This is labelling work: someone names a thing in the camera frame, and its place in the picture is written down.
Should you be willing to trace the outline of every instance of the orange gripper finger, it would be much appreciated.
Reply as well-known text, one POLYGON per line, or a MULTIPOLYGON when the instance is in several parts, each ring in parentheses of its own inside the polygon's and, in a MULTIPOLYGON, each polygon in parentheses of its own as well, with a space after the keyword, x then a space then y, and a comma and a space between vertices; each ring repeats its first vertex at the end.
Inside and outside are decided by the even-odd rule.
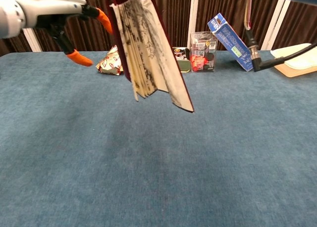
POLYGON ((101 22, 101 24, 104 26, 107 32, 112 34, 112 26, 111 26, 109 18, 101 9, 97 8, 97 10, 99 11, 99 16, 97 17, 98 21, 101 22))
POLYGON ((74 50, 73 53, 68 54, 67 57, 74 61, 77 64, 84 65, 84 66, 92 66, 93 62, 91 59, 84 57, 81 55, 77 50, 74 50))

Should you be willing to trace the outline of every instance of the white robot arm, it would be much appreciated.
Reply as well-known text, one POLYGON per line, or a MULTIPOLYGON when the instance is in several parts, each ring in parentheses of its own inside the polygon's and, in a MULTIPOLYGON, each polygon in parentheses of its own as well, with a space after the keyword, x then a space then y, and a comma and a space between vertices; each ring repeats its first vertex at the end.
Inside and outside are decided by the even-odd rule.
POLYGON ((98 19, 112 34, 108 17, 86 0, 0 0, 0 38, 18 36, 23 28, 43 28, 74 62, 90 66, 92 61, 79 54, 64 33, 68 17, 98 19))

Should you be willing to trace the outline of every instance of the wrapped package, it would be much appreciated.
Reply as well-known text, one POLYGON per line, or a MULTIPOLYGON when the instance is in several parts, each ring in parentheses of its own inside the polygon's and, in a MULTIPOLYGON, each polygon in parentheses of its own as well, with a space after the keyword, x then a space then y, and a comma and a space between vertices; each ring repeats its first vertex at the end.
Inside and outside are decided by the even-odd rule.
POLYGON ((97 65, 97 70, 100 73, 110 75, 120 75, 123 73, 121 60, 118 54, 117 46, 113 46, 104 59, 102 59, 97 65))

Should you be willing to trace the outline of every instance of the blue box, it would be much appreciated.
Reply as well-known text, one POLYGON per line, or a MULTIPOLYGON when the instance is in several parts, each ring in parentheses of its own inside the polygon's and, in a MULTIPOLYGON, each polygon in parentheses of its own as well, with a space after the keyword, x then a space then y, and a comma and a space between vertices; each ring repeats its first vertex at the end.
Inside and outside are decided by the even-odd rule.
POLYGON ((231 52, 234 58, 246 71, 253 69, 251 54, 247 46, 239 38, 221 13, 208 22, 211 32, 231 52))

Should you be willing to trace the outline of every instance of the book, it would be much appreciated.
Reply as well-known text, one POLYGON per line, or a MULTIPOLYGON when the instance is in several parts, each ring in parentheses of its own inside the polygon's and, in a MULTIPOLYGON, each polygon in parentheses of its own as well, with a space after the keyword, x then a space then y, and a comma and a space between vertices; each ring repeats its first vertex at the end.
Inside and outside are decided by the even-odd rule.
POLYGON ((108 7, 109 18, 135 99, 164 91, 169 93, 173 104, 194 112, 155 1, 112 1, 108 7))

